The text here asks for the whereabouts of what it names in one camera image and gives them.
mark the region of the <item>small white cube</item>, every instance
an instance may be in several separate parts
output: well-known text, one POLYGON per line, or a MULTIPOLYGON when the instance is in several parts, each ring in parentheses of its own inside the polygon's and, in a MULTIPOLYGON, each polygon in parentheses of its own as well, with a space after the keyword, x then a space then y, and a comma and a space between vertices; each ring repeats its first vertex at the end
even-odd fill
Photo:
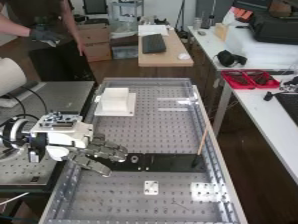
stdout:
POLYGON ((102 111, 127 111, 127 88, 106 88, 100 96, 102 111))
POLYGON ((143 194, 158 195, 158 181, 147 180, 143 183, 143 194))

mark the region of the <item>cardboard box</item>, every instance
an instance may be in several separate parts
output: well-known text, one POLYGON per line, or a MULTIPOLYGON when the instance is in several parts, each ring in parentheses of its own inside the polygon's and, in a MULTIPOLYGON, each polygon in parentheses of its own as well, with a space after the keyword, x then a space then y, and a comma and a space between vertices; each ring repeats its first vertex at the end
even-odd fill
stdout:
POLYGON ((111 59, 108 43, 85 44, 87 62, 106 61, 111 59))
POLYGON ((86 49, 87 62, 110 60, 108 27, 104 24, 79 25, 78 33, 86 49))

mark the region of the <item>red tray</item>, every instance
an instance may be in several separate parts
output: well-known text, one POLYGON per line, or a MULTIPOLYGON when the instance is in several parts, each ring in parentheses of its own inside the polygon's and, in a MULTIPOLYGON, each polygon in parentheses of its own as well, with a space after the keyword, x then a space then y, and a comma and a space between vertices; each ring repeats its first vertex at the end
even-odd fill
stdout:
POLYGON ((232 89, 253 89, 255 85, 248 76, 236 70, 224 70, 220 75, 232 89))
POLYGON ((244 70, 244 76, 253 83, 253 86, 259 89, 275 89, 279 87, 279 82, 271 77, 271 75, 260 70, 244 70))

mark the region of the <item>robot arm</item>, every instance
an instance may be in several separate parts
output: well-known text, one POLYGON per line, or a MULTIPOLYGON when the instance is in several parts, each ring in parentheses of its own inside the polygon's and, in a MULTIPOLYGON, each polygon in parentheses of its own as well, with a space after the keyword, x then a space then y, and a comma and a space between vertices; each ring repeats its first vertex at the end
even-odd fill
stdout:
POLYGON ((75 113, 49 113, 30 130, 23 131, 27 120, 13 118, 3 126, 2 145, 17 151, 14 157, 27 150, 29 162, 39 162, 46 150, 53 160, 67 159, 102 176, 108 176, 110 169, 90 158, 123 162, 127 150, 104 141, 103 135, 92 137, 92 125, 81 122, 81 119, 75 113))

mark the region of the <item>white box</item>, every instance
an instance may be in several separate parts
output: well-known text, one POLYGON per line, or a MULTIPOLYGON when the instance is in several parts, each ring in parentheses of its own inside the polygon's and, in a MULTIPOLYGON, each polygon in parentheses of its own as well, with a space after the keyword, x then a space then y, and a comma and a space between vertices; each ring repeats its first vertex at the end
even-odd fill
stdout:
POLYGON ((127 111, 127 88, 106 88, 100 96, 102 111, 127 111))

